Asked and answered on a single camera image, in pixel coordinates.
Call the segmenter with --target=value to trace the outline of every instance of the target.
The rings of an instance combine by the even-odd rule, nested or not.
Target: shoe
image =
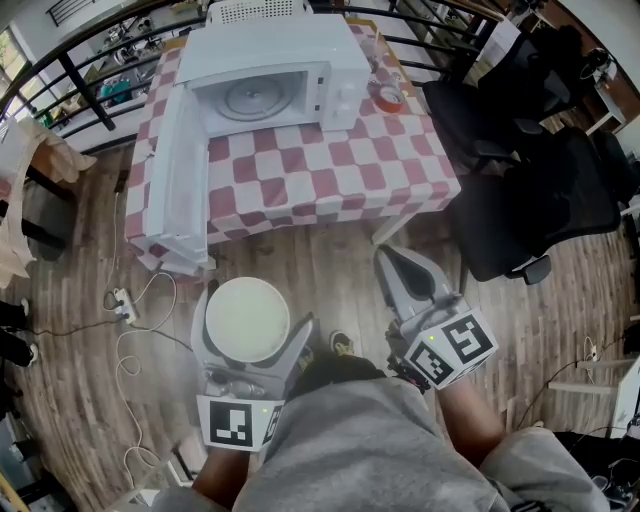
[[[29,307],[29,301],[27,299],[22,299],[20,301],[20,305],[22,306],[22,310],[24,311],[24,316],[28,318],[29,312],[31,311],[31,308]]]
[[[35,343],[32,343],[31,345],[29,345],[29,350],[31,351],[31,361],[29,361],[27,368],[31,366],[33,363],[35,363],[38,360],[38,356],[40,355],[40,350],[38,349],[38,345],[36,345]]]
[[[353,341],[342,331],[333,331],[329,335],[331,351],[339,356],[354,356]]]
[[[300,371],[303,372],[306,370],[307,366],[309,366],[313,362],[313,350],[305,345],[298,357],[298,367]]]

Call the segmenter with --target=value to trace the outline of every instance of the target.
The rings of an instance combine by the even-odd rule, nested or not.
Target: black metal railing
[[[79,44],[97,34],[111,29],[112,27],[122,27],[125,20],[146,16],[153,10],[170,5],[174,3],[174,1],[175,0],[149,0],[144,3],[136,3],[132,6],[126,7],[112,16],[99,21],[91,28],[69,38],[60,46],[51,50],[51,52],[45,55],[38,62],[26,65],[9,85],[4,96],[0,98],[0,121],[3,121],[6,118],[9,105],[14,98],[17,98],[23,103],[17,113],[21,112],[23,109],[28,109],[30,115],[41,122],[45,122],[50,129],[54,130],[60,130],[63,125],[66,125],[73,120],[73,118],[83,112],[92,111],[95,114],[95,116],[91,116],[91,118],[87,119],[84,123],[81,123],[76,119],[79,124],[75,126],[76,123],[74,123],[73,126],[68,126],[66,129],[63,129],[60,134],[63,138],[70,137],[98,124],[104,125],[109,131],[113,131],[116,128],[114,119],[137,109],[141,109],[144,106],[144,103],[142,101],[132,102],[131,104],[124,103],[118,108],[111,109],[105,108],[105,104],[111,103],[112,100],[119,96],[130,95],[130,93],[134,91],[139,91],[148,87],[151,83],[152,75],[144,73],[144,76],[137,77],[138,79],[133,85],[124,89],[114,90],[110,93],[98,94],[97,89],[101,87],[105,80],[120,73],[139,70],[140,68],[145,67],[147,68],[147,71],[149,71],[150,68],[151,71],[153,71],[152,68],[154,64],[161,56],[162,45],[158,46],[158,48],[154,47],[155,51],[151,53],[137,55],[135,58],[130,59],[130,61],[124,60],[118,65],[108,67],[107,70],[99,72],[97,76],[94,74],[94,76],[90,78],[83,78],[80,74],[80,70],[86,69],[92,63],[104,56],[109,56],[110,60],[113,60],[111,59],[111,56],[118,55],[120,51],[126,51],[127,49],[132,48],[132,45],[140,41],[157,41],[158,37],[162,34],[188,27],[201,26],[205,21],[205,16],[199,11],[198,13],[194,13],[194,17],[191,19],[154,28],[153,30],[141,33],[135,37],[127,36],[126,38],[108,46],[103,52],[77,64],[72,62],[69,57],[69,52]],[[428,16],[421,14],[415,9],[407,12],[407,9],[410,8],[405,9],[403,6],[408,5],[409,1],[426,2],[427,0],[391,0],[388,10],[351,6],[338,7],[326,4],[316,5],[313,3],[312,6],[316,13],[338,12],[343,15],[358,13],[374,17],[383,16],[402,20],[410,27],[421,27],[422,29],[425,29],[426,33],[431,35],[431,40],[428,42],[424,40],[424,37],[414,40],[391,35],[383,35],[389,42],[420,47],[426,50],[429,55],[437,54],[444,57],[443,62],[435,62],[434,59],[434,64],[401,60],[400,63],[403,66],[437,71],[440,74],[440,79],[442,80],[462,81],[470,67],[473,65],[473,62],[477,58],[479,52],[486,44],[496,23],[500,19],[500,16],[497,15],[495,11],[466,6],[466,4],[459,3],[454,0],[431,0],[431,3],[447,5],[451,9],[456,9],[458,11],[458,14],[464,19],[464,23],[462,23],[461,26],[453,26],[435,12],[433,14],[430,13]],[[466,16],[463,15],[464,13],[469,15],[469,20],[467,20]],[[24,95],[21,94],[20,89],[29,80],[56,61],[61,64],[64,69],[64,73],[48,83],[45,83],[44,87],[30,98],[25,98]],[[73,90],[54,98],[54,101],[43,108],[37,109],[34,107],[34,101],[40,98],[45,92],[50,91],[53,86],[60,83],[60,81],[65,78],[70,79],[73,83]],[[414,82],[414,84],[417,86],[422,85],[422,83],[419,82]],[[57,119],[52,118],[52,112],[59,110],[57,107],[64,107],[68,100],[76,96],[78,96],[81,101],[76,102],[77,108],[75,108],[75,110],[61,108],[60,110],[63,110],[63,112],[60,113],[60,116]],[[116,145],[118,143],[134,139],[135,134],[131,134],[106,144],[100,144],[99,147],[102,149],[109,145]]]
[[[95,3],[96,0],[60,0],[47,11],[47,14],[51,16],[56,27],[59,27],[62,22],[71,18],[75,13]]]

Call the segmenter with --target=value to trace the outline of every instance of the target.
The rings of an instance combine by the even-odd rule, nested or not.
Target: checkered tablecloth
[[[362,43],[368,25],[352,25]],[[209,141],[210,244],[282,226],[371,219],[442,210],[460,185],[431,118],[384,40],[380,82],[398,76],[406,103],[398,114],[363,100],[352,130],[285,126]],[[145,236],[153,151],[182,49],[159,61],[143,109],[128,184],[125,236],[151,269],[182,271],[190,263]]]

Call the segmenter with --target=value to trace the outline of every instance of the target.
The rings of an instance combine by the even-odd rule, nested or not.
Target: wooden floor
[[[34,328],[56,332],[113,318],[102,309],[102,292],[118,241],[116,272],[110,283],[137,296],[151,277],[122,244],[124,197],[118,201],[114,238],[113,187],[131,148],[100,156],[99,164],[76,185],[80,212],[73,247],[57,263],[31,264],[31,279],[15,279],[8,300],[32,300]],[[41,193],[30,191],[27,210],[37,208]],[[358,351],[382,366],[387,356],[384,330],[390,318],[375,282],[369,242],[374,226],[351,222],[291,227],[219,246],[217,277],[240,275],[272,282],[291,307],[292,319],[313,311],[326,335],[336,328],[357,341]],[[414,218],[395,242],[439,263],[452,282],[460,257],[439,214]],[[500,278],[478,284],[470,276],[467,300],[486,315],[500,351],[474,378],[479,389],[515,428],[537,390],[562,365],[583,357],[585,336],[601,347],[617,339],[633,304],[633,262],[621,232],[564,242],[550,251],[554,270],[542,284]],[[202,285],[180,285],[178,303],[163,330],[188,342],[191,314]],[[140,325],[151,326],[171,305],[172,286],[159,277],[138,303]],[[124,325],[104,325],[66,337],[37,337],[40,361],[11,373],[24,398],[25,424],[41,443],[48,468],[82,510],[101,510],[126,490],[122,457],[137,432],[116,389],[115,343]],[[621,353],[620,344],[604,357]],[[143,445],[160,454],[192,432],[198,370],[193,356],[171,340],[137,334],[122,341],[122,354],[137,354],[142,372],[123,378],[123,388],[144,432]],[[560,379],[585,381],[569,368]],[[598,383],[618,374],[595,373]],[[433,403],[433,396],[428,397]],[[546,391],[525,418],[544,420],[556,430],[587,432],[607,424],[609,398]],[[134,477],[145,469],[132,457]]]

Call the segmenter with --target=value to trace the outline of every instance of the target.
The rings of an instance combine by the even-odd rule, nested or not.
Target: extension cord
[[[125,288],[114,288],[113,296],[118,301],[118,305],[113,312],[122,316],[129,325],[133,325],[138,320],[138,312],[133,302],[131,302],[129,292]]]

